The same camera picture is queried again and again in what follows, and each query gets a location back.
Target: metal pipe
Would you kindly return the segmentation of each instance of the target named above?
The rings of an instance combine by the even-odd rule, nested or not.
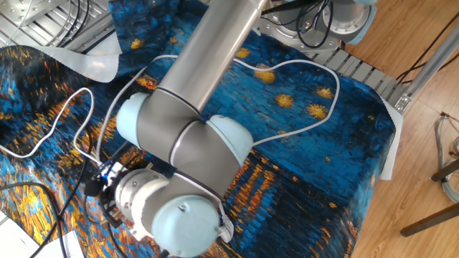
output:
[[[446,59],[459,46],[459,24],[454,28],[448,38],[443,42],[440,48],[434,53],[432,58],[425,64],[421,72],[408,87],[408,97],[412,97],[418,90],[422,89],[433,75],[440,69]]]
[[[219,0],[163,78],[160,88],[201,112],[267,0]]]

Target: black cable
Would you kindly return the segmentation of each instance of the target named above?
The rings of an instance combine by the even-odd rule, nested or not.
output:
[[[93,225],[100,225],[100,222],[99,221],[94,221],[93,219],[91,219],[89,217],[89,215],[87,214],[87,196],[85,196],[85,200],[83,201],[83,216],[85,217],[85,219],[87,219],[91,224]]]
[[[314,8],[316,8],[318,6],[318,4],[314,4],[312,6],[309,7],[309,9],[307,9],[307,11],[305,11],[303,14],[301,14],[302,17],[304,17],[306,14],[308,14],[310,11],[312,11]],[[298,19],[298,17],[296,17],[296,19],[294,19],[293,21],[289,21],[287,23],[282,23],[282,22],[275,22],[267,17],[260,17],[261,19],[265,19],[267,20],[268,22],[272,23],[272,24],[275,24],[275,25],[278,25],[278,26],[286,26],[286,25],[289,25],[289,24],[292,24],[293,22],[296,22],[296,20]]]
[[[49,232],[54,232],[54,231],[56,230],[56,227],[57,227],[57,224],[54,223],[54,224],[52,225],[51,230],[50,230]],[[52,236],[52,234],[48,234],[48,236],[43,240],[42,244],[40,244],[40,246],[38,247],[38,249],[35,250],[35,252],[31,255],[30,258],[36,257],[36,255],[39,254],[39,253],[41,252],[41,250],[43,249],[43,247],[46,246],[46,243],[51,239],[51,236]]]
[[[90,131],[86,128],[86,133],[87,133],[87,136],[89,138],[89,148],[88,148],[88,153],[90,153],[92,150],[93,150],[93,137],[91,136],[91,133]],[[64,203],[64,206],[62,207],[62,209],[60,210],[60,213],[59,213],[59,217],[62,217],[65,213],[65,210],[67,209],[67,207],[70,205],[70,202],[73,200],[73,197],[75,197],[75,194],[77,193],[77,190],[78,190],[78,187],[80,186],[80,184],[82,183],[82,177],[83,175],[85,174],[85,171],[86,171],[86,168],[87,168],[87,165],[89,164],[89,158],[86,158],[85,159],[85,162],[83,163],[83,167],[81,169],[81,172],[80,172],[80,176],[78,177],[78,180],[77,180],[77,184],[75,185],[75,188],[73,189],[72,193],[70,193],[69,195],[69,198],[68,200]],[[52,228],[51,230],[49,231],[46,239],[43,241],[42,244],[40,244],[39,248],[35,251],[35,253],[33,253],[33,255],[30,257],[30,258],[33,258],[35,257],[42,249],[43,247],[46,245],[46,243],[48,242],[49,239],[51,239],[51,236],[52,234],[54,233],[55,229],[56,229],[56,223],[54,223],[52,225]]]
[[[67,46],[70,42],[72,42],[78,36],[78,34],[83,29],[83,26],[86,24],[88,16],[89,16],[89,0],[86,0],[86,14],[85,14],[85,18],[83,18],[83,22],[81,23],[80,28],[78,28],[78,30],[73,34],[73,36],[60,47]]]
[[[459,17],[459,12],[448,22],[448,24],[446,24],[445,27],[443,27],[442,31],[437,35],[437,37],[432,41],[432,43],[430,43],[430,46],[421,54],[421,56],[416,60],[416,62],[405,72],[403,72],[398,78],[401,78],[400,80],[398,80],[398,84],[400,84],[401,82],[403,82],[403,80],[408,76],[408,74],[414,70],[416,70],[417,68],[416,65],[417,63],[421,62],[422,58],[424,58],[424,56],[429,52],[430,49],[432,49],[432,47],[434,46],[434,44],[439,40],[439,38],[443,35],[443,33],[445,33],[445,31],[448,29],[449,26],[451,26],[451,24]]]
[[[56,221],[55,224],[57,225],[57,228],[59,229],[58,234],[59,234],[59,240],[60,240],[60,242],[61,242],[62,256],[63,256],[64,258],[67,258],[67,252],[65,251],[64,241],[63,241],[63,239],[62,239],[62,227],[61,227],[61,225],[60,225],[60,220],[61,220],[61,218],[60,218],[60,216],[59,216],[59,213],[57,212],[57,205],[56,205],[56,203],[54,202],[54,199],[51,198],[51,195],[52,195],[51,190],[50,190],[49,188],[47,188],[46,186],[40,184],[40,183],[30,183],[30,182],[29,182],[29,183],[13,183],[13,184],[10,184],[10,185],[8,185],[8,186],[2,186],[2,187],[0,187],[0,190],[5,190],[5,189],[9,189],[9,188],[20,187],[20,186],[36,186],[36,187],[39,187],[39,188],[41,188],[41,190],[44,192],[44,194],[46,195],[46,197],[49,199],[49,202],[51,203],[52,211],[53,211],[53,213],[55,214],[55,221]],[[53,225],[53,229],[49,232],[49,235],[51,235],[52,232],[54,232],[55,229],[56,229],[56,228],[55,228],[54,225]],[[44,247],[44,245],[46,244],[46,242],[47,242],[50,238],[51,238],[51,237],[49,237],[49,238],[47,237],[47,238],[45,239],[45,241],[43,241],[43,243],[40,245],[40,247],[41,247],[42,245],[43,245],[43,247]],[[39,248],[39,250],[37,249],[37,250],[35,251],[35,253],[33,253],[33,255],[32,255],[31,257],[35,257],[35,256],[38,254],[39,251],[41,251],[40,248]]]
[[[453,58],[451,58],[451,59],[448,60],[444,65],[442,65],[442,67],[440,67],[440,69],[438,69],[438,72],[441,71],[441,70],[443,70],[443,69],[445,69],[448,65],[450,65],[452,62],[454,62],[458,57],[459,57],[459,53],[457,53]],[[425,64],[427,64],[427,62],[422,63],[422,64],[420,64],[420,65],[414,67],[413,70],[419,69],[419,68],[425,66]],[[413,80],[404,81],[404,82],[402,82],[402,84],[411,83],[412,81],[413,81]]]
[[[64,41],[67,37],[69,37],[70,33],[72,33],[72,30],[75,28],[75,26],[78,23],[78,17],[80,17],[80,5],[81,5],[81,0],[78,0],[78,6],[77,6],[77,16],[75,17],[75,20],[72,23],[72,26],[70,27],[69,31],[65,34],[65,36],[62,38],[62,41]]]
[[[110,223],[108,223],[107,229],[108,229],[108,233],[110,233],[110,238],[112,239],[112,242],[115,248],[118,250],[118,252],[120,252],[123,258],[128,258],[128,256],[123,252],[123,250],[121,250],[120,246],[118,246],[118,243],[116,243],[115,236],[113,235],[112,226],[110,225]]]
[[[277,11],[289,11],[289,10],[301,8],[304,6],[310,6],[313,4],[317,4],[318,2],[320,2],[320,0],[319,1],[317,0],[295,0],[289,3],[281,4],[280,6],[276,6],[268,10],[264,10],[262,11],[261,14],[265,15],[265,14],[271,14]]]
[[[319,9],[319,11],[316,14],[316,16],[320,15],[320,13],[325,9],[327,5],[330,5],[330,19],[328,20],[328,25],[327,25],[327,30],[325,31],[325,36],[323,37],[321,43],[319,43],[316,46],[311,46],[304,41],[303,37],[301,36],[300,19],[296,20],[296,34],[298,35],[298,38],[300,39],[301,43],[303,43],[305,46],[309,47],[310,49],[317,49],[319,47],[322,47],[323,43],[325,43],[325,41],[327,40],[328,33],[330,32],[330,28],[331,28],[331,22],[333,21],[333,1],[325,0],[323,2],[322,7]]]

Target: white cable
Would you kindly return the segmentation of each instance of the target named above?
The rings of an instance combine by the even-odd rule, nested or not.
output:
[[[443,128],[443,121],[445,119],[448,119],[448,116],[441,115],[435,121],[435,136],[437,138],[437,149],[438,149],[438,165],[440,169],[450,165],[453,161],[456,161],[455,159],[453,159],[445,163],[443,159],[443,146],[442,146],[442,141],[441,141],[441,133],[442,133],[442,128]],[[452,173],[446,176],[446,181],[442,183],[442,187],[443,187],[443,191],[448,196],[448,198],[451,201],[453,201],[455,204],[457,204],[459,203],[459,192],[450,183],[451,175]]]
[[[241,60],[238,60],[238,59],[234,59],[234,61],[240,63],[241,65],[244,65],[245,67],[247,68],[250,68],[252,70],[255,70],[255,71],[260,71],[260,72],[268,72],[268,71],[271,71],[271,70],[274,70],[274,69],[277,69],[283,65],[288,65],[288,64],[292,64],[292,63],[304,63],[304,64],[310,64],[310,65],[315,65],[317,67],[320,67],[322,69],[324,69],[325,71],[327,72],[330,72],[334,77],[335,77],[335,81],[336,81],[336,93],[335,93],[335,98],[333,99],[333,102],[331,103],[331,107],[330,107],[330,111],[328,112],[328,115],[325,117],[325,119],[313,124],[313,125],[309,125],[308,127],[305,127],[303,129],[300,129],[300,130],[294,130],[293,132],[289,132],[289,133],[284,133],[284,134],[281,134],[281,135],[275,135],[275,136],[272,136],[272,137],[268,137],[266,139],[263,139],[263,140],[259,140],[258,142],[255,142],[253,143],[253,146],[257,146],[261,143],[266,143],[270,140],[275,140],[275,139],[279,139],[279,138],[284,138],[284,137],[287,137],[287,136],[290,136],[290,135],[295,135],[295,134],[298,134],[298,133],[302,133],[302,132],[306,132],[307,130],[310,130],[312,128],[315,128],[323,123],[325,123],[328,119],[330,119],[331,117],[331,114],[333,113],[333,109],[335,108],[335,104],[336,104],[336,101],[338,100],[338,95],[339,95],[339,89],[340,89],[340,84],[339,84],[339,78],[338,76],[336,75],[336,73],[331,70],[330,68],[328,67],[324,67],[323,65],[320,65],[320,64],[317,64],[315,62],[312,62],[312,61],[308,61],[308,60],[301,60],[301,59],[297,59],[297,60],[290,60],[290,61],[285,61],[285,62],[281,62],[280,64],[276,65],[276,66],[273,66],[271,68],[266,68],[266,69],[262,69],[262,68],[257,68],[257,67],[253,67],[251,65],[248,65],[246,63],[244,63],[243,61]]]
[[[24,23],[24,21],[25,21],[26,18],[27,18],[27,15],[29,14],[30,8],[32,7],[32,1],[33,1],[33,0],[30,0],[29,7],[27,7],[26,14],[24,15],[24,18],[22,19],[21,23],[16,27],[16,29],[15,29],[14,32],[13,32],[13,34],[12,34],[12,35],[9,37],[9,39],[5,42],[5,44],[3,45],[3,47],[8,46],[8,43],[13,39],[14,35],[16,34],[16,32],[19,30],[20,27],[22,27],[22,24]]]
[[[64,32],[65,26],[67,25],[67,23],[70,20],[71,13],[72,13],[72,0],[69,0],[69,14],[67,15],[67,18],[66,18],[66,20],[64,22],[64,25],[62,25],[62,28],[59,30],[59,32],[56,34],[56,36],[54,36],[48,43],[45,44],[45,47],[48,47],[49,45],[51,45],[51,43],[53,43]]]
[[[177,58],[179,57],[178,55],[173,55],[173,54],[163,54],[163,55],[160,55],[160,56],[157,56],[153,59],[153,61],[150,62],[150,64],[160,60],[160,59],[163,59],[163,58]],[[100,148],[102,146],[102,140],[103,140],[103,135],[105,134],[105,130],[107,129],[107,125],[108,125],[108,121],[110,120],[110,116],[113,112],[113,108],[115,108],[115,105],[116,103],[119,101],[121,95],[133,84],[133,82],[135,82],[137,80],[137,78],[139,76],[141,76],[141,73],[143,71],[145,71],[145,69],[148,67],[145,66],[144,68],[142,68],[140,71],[138,71],[137,75],[134,76],[132,78],[131,81],[128,82],[128,84],[126,84],[123,89],[120,90],[120,92],[116,95],[115,99],[112,101],[112,104],[110,105],[110,107],[108,108],[108,111],[107,111],[107,115],[105,116],[105,119],[103,121],[103,125],[102,125],[102,128],[100,129],[100,134],[99,134],[99,138],[98,138],[98,144],[95,148],[95,157],[100,160]]]
[[[160,59],[163,59],[163,58],[177,58],[179,56],[177,55],[172,55],[172,54],[165,54],[165,55],[161,55],[161,56],[158,56],[156,57],[155,59],[153,59],[153,61],[151,61],[151,63],[157,61],[157,60],[160,60]],[[266,139],[263,139],[263,140],[259,140],[258,142],[254,143],[253,145],[256,146],[256,145],[259,145],[261,143],[265,143],[267,141],[270,141],[270,140],[275,140],[275,139],[279,139],[279,138],[284,138],[284,137],[287,137],[287,136],[290,136],[290,135],[295,135],[297,133],[302,133],[302,132],[305,132],[307,130],[310,130],[312,128],[315,128],[321,124],[323,124],[324,122],[326,122],[330,117],[331,117],[331,114],[333,112],[333,109],[335,108],[335,104],[336,104],[336,101],[338,100],[338,95],[339,95],[339,89],[340,89],[340,84],[339,84],[339,78],[338,76],[336,75],[336,73],[327,68],[327,67],[324,67],[323,65],[320,65],[320,64],[317,64],[315,62],[312,62],[312,61],[308,61],[308,60],[302,60],[302,59],[296,59],[296,60],[290,60],[290,61],[285,61],[285,62],[281,62],[280,64],[277,64],[273,67],[270,67],[270,68],[258,68],[258,67],[253,67],[249,64],[246,64],[244,63],[243,61],[239,60],[239,59],[233,59],[235,62],[247,67],[247,68],[250,68],[254,71],[259,71],[259,72],[269,72],[269,71],[272,71],[272,70],[275,70],[279,67],[282,67],[284,65],[288,65],[288,64],[293,64],[293,63],[304,63],[304,64],[310,64],[310,65],[314,65],[314,66],[317,66],[317,67],[320,67],[322,69],[324,69],[325,71],[327,72],[330,72],[334,77],[335,77],[335,80],[336,80],[336,94],[335,94],[335,98],[333,99],[333,102],[331,103],[331,107],[330,107],[330,111],[328,112],[328,115],[326,116],[325,119],[321,120],[320,122],[317,122],[313,125],[309,125],[308,127],[306,128],[303,128],[303,129],[300,129],[300,130],[295,130],[293,132],[289,132],[289,133],[284,133],[282,135],[275,135],[275,136],[272,136],[272,137],[269,137],[269,138],[266,138]],[[137,80],[137,78],[141,75],[141,73],[143,71],[145,71],[147,67],[144,67],[142,70],[140,70],[136,76],[134,76],[132,78],[132,80],[130,82],[128,82],[127,85],[125,85],[123,87],[123,89],[121,89],[121,91],[116,95],[115,99],[112,101],[112,104],[110,105],[110,107],[108,108],[108,111],[107,111],[107,115],[105,116],[105,119],[104,119],[104,122],[103,122],[103,126],[102,128],[100,129],[100,135],[99,135],[99,138],[98,138],[98,144],[97,144],[97,147],[95,149],[95,156],[98,160],[100,160],[100,148],[101,148],[101,145],[102,145],[102,140],[103,140],[103,135],[105,133],[105,130],[107,129],[107,125],[108,125],[108,121],[110,119],[110,116],[111,116],[111,113],[113,111],[113,108],[115,107],[117,101],[120,99],[121,95],[133,84],[133,82],[135,80]]]
[[[194,187],[200,189],[201,191],[205,192],[207,195],[211,196],[215,201],[218,202],[218,207],[220,210],[220,214],[222,215],[222,221],[223,221],[223,226],[220,227],[219,229],[219,236],[223,238],[223,240],[227,243],[231,241],[232,236],[235,233],[235,226],[231,222],[230,218],[226,213],[224,212],[223,209],[223,204],[222,200],[213,194],[211,191],[207,190],[205,187],[201,186],[200,184],[196,183],[195,181],[191,180],[190,178],[187,178],[186,176],[181,175],[180,173],[175,173],[174,176],[178,176],[179,178],[185,180],[186,182],[190,183]]]
[[[84,155],[85,157],[91,159],[92,161],[96,162],[99,166],[101,164],[100,161],[98,161],[96,158],[88,155],[87,153],[85,153],[84,151],[80,150],[77,146],[77,139],[78,139],[78,136],[80,135],[81,131],[83,131],[83,129],[85,128],[85,126],[87,125],[87,123],[89,122],[89,120],[91,119],[91,116],[93,115],[93,111],[94,111],[94,96],[93,96],[93,93],[88,89],[88,88],[81,88],[79,89],[77,92],[73,93],[73,95],[71,95],[68,100],[65,102],[64,106],[62,107],[61,111],[59,112],[59,114],[57,115],[57,117],[55,118],[55,121],[53,122],[52,124],[52,127],[51,127],[51,130],[49,130],[48,134],[46,134],[36,145],[35,147],[32,149],[32,151],[30,151],[29,154],[26,154],[26,155],[19,155],[19,154],[16,154],[10,150],[8,150],[7,148],[5,148],[4,146],[0,145],[0,150],[3,150],[5,151],[6,153],[8,153],[9,155],[13,156],[13,157],[16,157],[16,158],[29,158],[31,157],[32,155],[35,154],[35,152],[38,150],[38,148],[41,146],[41,144],[43,144],[43,142],[45,142],[49,137],[51,137],[51,135],[53,134],[53,132],[55,131],[56,129],[56,126],[57,126],[57,123],[59,122],[59,119],[61,117],[61,115],[63,114],[63,112],[65,111],[65,109],[67,108],[67,106],[69,105],[70,101],[77,95],[79,95],[81,92],[83,91],[86,91],[86,92],[89,92],[90,96],[91,96],[91,108],[89,110],[89,113],[87,114],[87,117],[86,117],[86,120],[85,122],[80,126],[80,129],[78,129],[78,131],[76,132],[75,134],[75,137],[73,138],[73,145],[75,147],[75,149],[77,149],[77,151],[79,151],[82,155]]]

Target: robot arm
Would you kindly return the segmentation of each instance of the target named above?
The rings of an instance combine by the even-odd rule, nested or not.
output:
[[[134,222],[137,239],[154,237],[171,254],[193,257],[218,237],[216,207],[250,152],[252,137],[229,118],[203,123],[199,114],[266,1],[210,6],[155,93],[133,95],[118,113],[124,138],[179,171],[167,180],[143,169],[118,184],[116,202]]]

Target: metal rack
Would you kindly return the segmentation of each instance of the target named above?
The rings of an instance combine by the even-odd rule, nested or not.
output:
[[[53,1],[58,1],[59,4],[52,8],[50,11],[43,12],[39,18],[35,19],[36,17],[34,17],[34,21],[31,21],[28,23],[28,25],[18,29],[10,41],[10,44],[44,46],[48,44],[48,42],[61,30],[67,19],[67,15],[69,14],[68,1],[45,1],[50,6],[55,4]],[[71,1],[72,8],[70,11],[70,22],[66,24],[64,32],[58,39],[62,39],[65,33],[68,32],[77,15],[78,2],[76,0]],[[37,3],[33,3],[31,12],[34,10],[34,7],[37,7],[37,4],[42,4],[42,2],[38,1]],[[0,45],[5,44],[8,38],[14,33],[14,30],[18,26],[19,20],[15,19],[17,18],[16,16],[21,15],[21,13],[24,12],[22,10],[25,10],[29,6],[30,2],[17,5],[17,8],[15,8],[14,11],[11,11],[11,6],[3,3],[6,3],[6,0],[0,0]],[[80,17],[77,20],[77,24],[74,28],[75,31],[76,29],[80,28],[80,26],[82,26],[84,15],[81,14],[84,14],[86,9],[86,1],[82,0],[80,2]],[[8,12],[17,13],[17,15],[11,15],[8,14]],[[108,8],[108,0],[90,0],[89,16],[86,24],[84,24],[78,37],[76,37],[65,48],[75,52],[86,52],[95,43],[99,42],[101,39],[110,35],[114,31],[115,27],[113,26],[110,9]]]

